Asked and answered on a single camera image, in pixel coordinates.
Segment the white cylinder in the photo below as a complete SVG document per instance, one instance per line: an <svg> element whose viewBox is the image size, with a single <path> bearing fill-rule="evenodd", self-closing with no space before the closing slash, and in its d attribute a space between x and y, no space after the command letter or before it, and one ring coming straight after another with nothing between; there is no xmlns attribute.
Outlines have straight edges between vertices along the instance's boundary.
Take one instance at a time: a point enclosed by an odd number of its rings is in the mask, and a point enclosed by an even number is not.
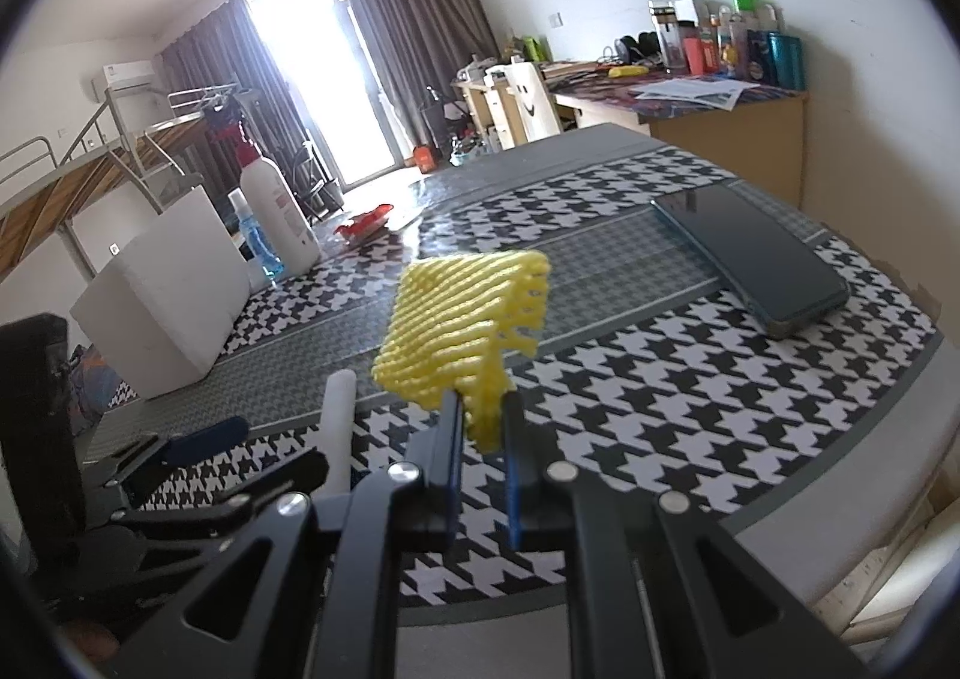
<svg viewBox="0 0 960 679"><path fill-rule="evenodd" d="M243 168L240 188L283 262L284 277L306 273L320 258L320 244L280 168L266 157L256 159Z"/></svg>
<svg viewBox="0 0 960 679"><path fill-rule="evenodd" d="M317 447L325 455L330 470L317 492L327 497L350 491L350 442L356 395L357 376L353 370L338 370L326 379Z"/></svg>

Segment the blue liquid bottle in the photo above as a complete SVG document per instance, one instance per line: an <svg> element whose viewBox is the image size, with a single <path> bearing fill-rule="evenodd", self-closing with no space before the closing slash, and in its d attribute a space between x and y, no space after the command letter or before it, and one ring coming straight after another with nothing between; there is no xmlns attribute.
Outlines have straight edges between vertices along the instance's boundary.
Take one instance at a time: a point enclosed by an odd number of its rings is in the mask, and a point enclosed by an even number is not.
<svg viewBox="0 0 960 679"><path fill-rule="evenodd" d="M251 253L260 263L264 273L267 273L267 278L274 280L279 278L280 273L283 273L283 263L274 253L274 249L270 246L270 242L267 240L267 236L263 234L260 225L253 218L253 211L247 204L243 192L240 189L234 189L228 196L240 222L240 234L247 241Z"/></svg>

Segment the smartphone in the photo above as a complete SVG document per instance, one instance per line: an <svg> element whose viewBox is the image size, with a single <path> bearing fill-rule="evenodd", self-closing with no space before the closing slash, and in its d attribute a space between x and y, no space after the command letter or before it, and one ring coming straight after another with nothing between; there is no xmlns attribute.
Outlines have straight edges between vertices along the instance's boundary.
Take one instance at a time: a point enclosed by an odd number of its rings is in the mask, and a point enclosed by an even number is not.
<svg viewBox="0 0 960 679"><path fill-rule="evenodd" d="M713 263L775 340L850 299L850 286L831 266L726 185L669 193L651 204Z"/></svg>

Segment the silver screw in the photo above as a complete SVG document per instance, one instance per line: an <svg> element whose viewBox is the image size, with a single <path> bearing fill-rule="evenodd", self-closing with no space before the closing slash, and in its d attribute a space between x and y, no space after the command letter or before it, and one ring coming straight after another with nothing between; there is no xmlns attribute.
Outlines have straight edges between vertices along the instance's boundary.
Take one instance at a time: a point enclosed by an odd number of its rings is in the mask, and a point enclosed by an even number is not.
<svg viewBox="0 0 960 679"><path fill-rule="evenodd" d="M303 492L287 492L277 500L277 511L280 511L280 516L296 516L306 511L309 503Z"/></svg>
<svg viewBox="0 0 960 679"><path fill-rule="evenodd" d="M406 484L419 478L419 468L412 462L395 462L387 468L387 475L397 484Z"/></svg>
<svg viewBox="0 0 960 679"><path fill-rule="evenodd" d="M546 468L546 474L554 481L565 484L566 482L573 481L573 479L580 474L580 469L577 468L574 463L562 460L560 462L549 463Z"/></svg>
<svg viewBox="0 0 960 679"><path fill-rule="evenodd" d="M690 498L683 492L670 490L659 497L659 504L667 514L685 514L690 507Z"/></svg>

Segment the houndstooth tablecloth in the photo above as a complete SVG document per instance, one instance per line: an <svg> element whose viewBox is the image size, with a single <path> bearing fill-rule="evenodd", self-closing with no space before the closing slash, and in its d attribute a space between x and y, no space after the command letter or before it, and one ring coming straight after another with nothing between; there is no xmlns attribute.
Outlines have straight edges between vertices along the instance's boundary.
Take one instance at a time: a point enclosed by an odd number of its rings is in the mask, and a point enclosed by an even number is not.
<svg viewBox="0 0 960 679"><path fill-rule="evenodd" d="M498 158L506 171L509 156ZM789 340L765 338L709 264L648 204L711 183L730 184L837 268L853 290L848 305ZM555 428L563 454L611 486L680 490L719 515L755 503L858 423L875 420L878 401L937 339L910 298L848 244L715 164L665 146L460 209L427 211L405 232L385 233L261 292L208 383L170 396L166 408L155 409L157 426L203 423L208 409L198 405L227 406L253 425L269 424L275 411L260 401L281 393L289 399L288 383L321 391L325 374L347 366L360 376L354 471L400 459L409 436L433 418L378 394L367 373L403 266L423 256L513 247L541 249L553 265L538 357L511 367L529 420ZM230 379L258 373L257 394L238 397ZM115 402L132 399L126 391ZM283 410L296 415L299 408ZM315 420L308 413L301 426L260 430L240 447L177 471L147 508L210 502L214 492L313 444ZM562 582L562 557L512 552L506 524L502 462L469 447L455 548L443 558L408 558L402 605L475 603Z"/></svg>

